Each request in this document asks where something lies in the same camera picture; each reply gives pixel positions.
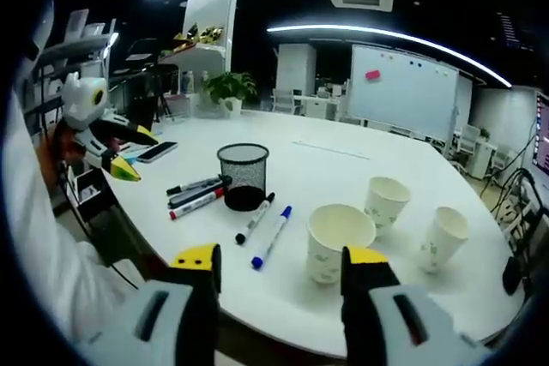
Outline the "person's left hand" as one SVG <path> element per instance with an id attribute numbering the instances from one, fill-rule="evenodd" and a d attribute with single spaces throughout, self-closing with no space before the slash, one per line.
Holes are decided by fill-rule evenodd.
<path id="1" fill-rule="evenodd" d="M 62 119 L 53 128 L 51 138 L 51 156 L 56 164 L 65 162 L 68 165 L 84 159 L 86 149 L 76 141 L 75 131 Z"/>

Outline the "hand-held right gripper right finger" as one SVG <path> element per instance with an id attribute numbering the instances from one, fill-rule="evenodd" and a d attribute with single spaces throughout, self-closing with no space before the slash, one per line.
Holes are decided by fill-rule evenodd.
<path id="1" fill-rule="evenodd" d="M 348 365 L 480 365 L 490 356 L 376 250 L 342 249 L 341 296 Z"/>

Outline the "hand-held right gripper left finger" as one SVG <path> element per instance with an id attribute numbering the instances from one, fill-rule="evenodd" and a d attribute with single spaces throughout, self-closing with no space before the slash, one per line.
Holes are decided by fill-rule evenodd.
<path id="1" fill-rule="evenodd" d="M 81 341 L 79 355 L 86 365 L 213 365 L 220 292 L 220 245 L 187 249 Z"/>

